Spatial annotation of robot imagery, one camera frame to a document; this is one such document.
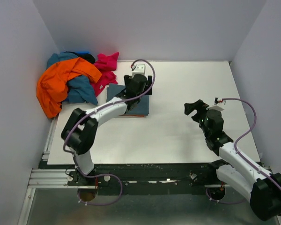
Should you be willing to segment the orange shirt underneath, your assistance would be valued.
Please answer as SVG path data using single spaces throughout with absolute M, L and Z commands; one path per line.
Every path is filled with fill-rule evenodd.
M 127 114 L 123 114 L 118 116 L 119 118 L 145 118 L 146 115 L 127 115 Z

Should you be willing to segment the grey blue t shirt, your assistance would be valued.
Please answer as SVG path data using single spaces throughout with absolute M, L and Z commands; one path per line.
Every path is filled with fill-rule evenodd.
M 118 93 L 120 93 L 125 88 L 124 85 L 118 85 L 110 83 L 107 87 L 107 97 L 106 101 L 110 101 L 113 97 L 115 97 Z M 149 115 L 149 96 L 144 95 L 140 102 L 129 112 L 126 113 L 127 115 Z

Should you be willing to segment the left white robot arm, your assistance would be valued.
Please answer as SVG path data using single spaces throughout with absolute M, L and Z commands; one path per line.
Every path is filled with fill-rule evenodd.
M 79 171 L 78 179 L 84 185 L 90 185 L 95 178 L 90 149 L 97 129 L 134 109 L 144 95 L 151 95 L 155 75 L 125 75 L 124 82 L 125 88 L 107 103 L 87 111 L 74 109 L 61 132 L 63 151 L 72 154 L 76 170 Z

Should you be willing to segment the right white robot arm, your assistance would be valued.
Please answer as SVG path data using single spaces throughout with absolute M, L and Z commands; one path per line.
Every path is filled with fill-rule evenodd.
M 184 104 L 185 115 L 196 112 L 192 120 L 201 128 L 207 147 L 222 159 L 207 170 L 206 178 L 213 184 L 222 181 L 230 185 L 249 202 L 260 220 L 281 217 L 281 174 L 262 167 L 238 148 L 237 143 L 250 130 L 236 140 L 223 131 L 222 111 L 226 101 L 227 98 L 215 98 L 212 106 L 201 99 Z

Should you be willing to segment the orange t shirt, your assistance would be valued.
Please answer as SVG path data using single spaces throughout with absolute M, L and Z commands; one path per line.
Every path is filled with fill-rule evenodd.
M 61 102 L 68 96 L 67 82 L 84 75 L 97 83 L 102 73 L 83 58 L 59 61 L 51 65 L 37 82 L 37 99 L 46 117 L 52 119 L 61 111 Z

